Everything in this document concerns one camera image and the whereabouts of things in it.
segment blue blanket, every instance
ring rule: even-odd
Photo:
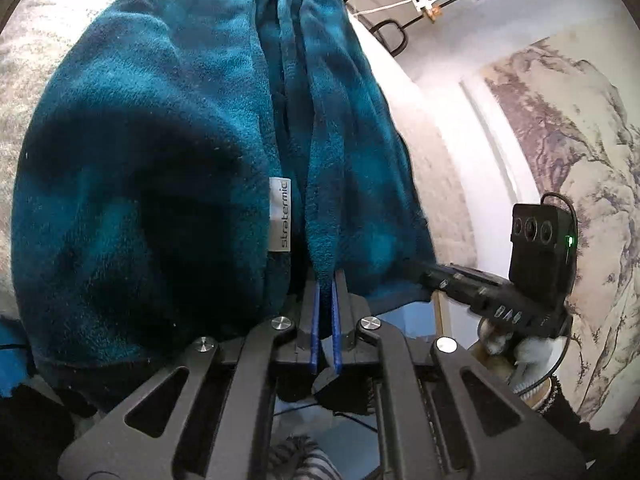
[[[269,178],[292,251],[268,251]],[[245,334],[344,269],[433,259],[408,153],[342,0],[117,0],[53,75],[18,163],[12,267],[41,367]]]

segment black camera module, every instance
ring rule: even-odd
[[[527,218],[527,221],[524,223],[524,237],[532,242],[536,238],[536,234],[538,232],[538,222],[535,218]]]
[[[519,235],[522,232],[522,219],[514,218],[513,219],[513,234]]]
[[[554,229],[551,227],[551,222],[546,220],[540,228],[540,240],[542,243],[547,245],[551,241],[553,233]]]

